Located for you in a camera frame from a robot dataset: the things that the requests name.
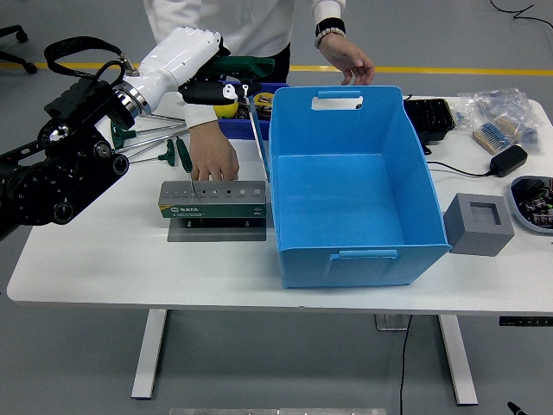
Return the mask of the person's left hand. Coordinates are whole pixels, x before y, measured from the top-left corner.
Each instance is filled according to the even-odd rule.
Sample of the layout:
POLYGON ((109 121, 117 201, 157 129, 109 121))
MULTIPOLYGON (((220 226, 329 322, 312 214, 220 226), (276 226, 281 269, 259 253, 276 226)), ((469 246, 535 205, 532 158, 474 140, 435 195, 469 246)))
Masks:
POLYGON ((342 72, 341 85, 367 86, 372 83, 375 74, 373 62, 346 37, 330 33, 321 39, 319 50, 329 63, 342 72))

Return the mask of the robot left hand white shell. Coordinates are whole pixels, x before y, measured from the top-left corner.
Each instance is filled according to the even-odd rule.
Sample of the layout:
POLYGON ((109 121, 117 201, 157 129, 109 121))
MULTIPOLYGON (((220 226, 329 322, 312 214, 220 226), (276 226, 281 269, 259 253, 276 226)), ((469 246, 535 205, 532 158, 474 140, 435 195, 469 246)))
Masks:
POLYGON ((124 77, 117 95, 135 116, 151 114, 169 92, 189 104, 229 105, 259 91, 253 81, 273 68, 270 58, 231 55, 217 32, 178 28, 124 77))

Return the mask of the person's right hand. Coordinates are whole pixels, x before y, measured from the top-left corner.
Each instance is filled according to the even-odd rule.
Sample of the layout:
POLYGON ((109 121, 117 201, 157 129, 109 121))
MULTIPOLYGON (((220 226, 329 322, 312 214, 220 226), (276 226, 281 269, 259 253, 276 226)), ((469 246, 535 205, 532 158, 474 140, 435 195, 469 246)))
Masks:
POLYGON ((192 178, 199 181, 235 181, 238 179, 238 157, 217 121, 189 129, 189 155, 193 163, 192 178))

